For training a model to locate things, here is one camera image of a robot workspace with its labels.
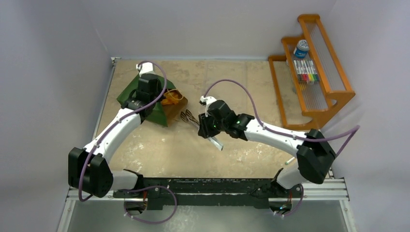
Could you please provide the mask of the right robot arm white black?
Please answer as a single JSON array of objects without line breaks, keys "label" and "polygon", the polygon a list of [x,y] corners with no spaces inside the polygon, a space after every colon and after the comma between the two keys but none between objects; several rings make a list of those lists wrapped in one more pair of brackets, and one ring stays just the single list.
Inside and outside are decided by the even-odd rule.
[{"label": "right robot arm white black", "polygon": [[322,184],[336,159],[336,153],[318,130],[302,132],[276,127],[277,131],[272,132],[256,117],[236,114],[223,100],[202,96],[199,103],[205,106],[205,112],[198,116],[199,136],[207,139],[224,132],[235,139],[270,145],[297,159],[295,165],[280,169],[273,178],[271,190],[276,196],[282,197],[305,182]]}]

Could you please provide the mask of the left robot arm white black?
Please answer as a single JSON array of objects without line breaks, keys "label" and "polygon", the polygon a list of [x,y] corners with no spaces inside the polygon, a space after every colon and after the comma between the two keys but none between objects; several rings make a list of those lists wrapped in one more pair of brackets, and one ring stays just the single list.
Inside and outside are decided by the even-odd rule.
[{"label": "left robot arm white black", "polygon": [[128,95],[117,115],[94,140],[68,154],[68,184],[92,196],[103,197],[111,190],[125,190],[137,198],[144,193],[142,175],[130,171],[111,171],[109,162],[129,134],[152,114],[155,104],[164,99],[161,77],[140,75],[137,87]]}]

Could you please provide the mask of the green brown paper bag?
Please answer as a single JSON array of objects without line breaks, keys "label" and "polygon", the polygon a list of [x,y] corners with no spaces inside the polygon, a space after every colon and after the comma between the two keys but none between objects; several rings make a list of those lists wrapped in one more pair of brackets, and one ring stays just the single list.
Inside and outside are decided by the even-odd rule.
[{"label": "green brown paper bag", "polygon": [[[117,97],[117,101],[121,105],[127,100],[132,90],[137,89],[139,78],[140,78],[140,75],[135,76],[134,79],[119,94],[119,96]],[[177,89],[177,88],[172,81],[168,80],[166,91],[170,89]],[[147,117],[147,120],[152,123],[164,126],[164,127],[169,127],[173,124],[176,117],[179,115],[179,113],[183,109],[186,108],[187,105],[188,105],[188,99],[185,96],[184,96],[184,99],[177,105],[162,105],[161,103],[157,103],[155,107],[153,108],[153,112]]]}]

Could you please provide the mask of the orange braided fake bread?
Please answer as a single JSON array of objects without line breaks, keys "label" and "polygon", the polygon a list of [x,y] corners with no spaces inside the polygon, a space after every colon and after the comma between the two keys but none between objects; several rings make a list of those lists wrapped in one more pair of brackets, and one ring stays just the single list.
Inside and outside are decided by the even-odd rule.
[{"label": "orange braided fake bread", "polygon": [[170,89],[164,93],[164,99],[161,101],[162,105],[177,105],[184,99],[184,96],[178,89]]}]

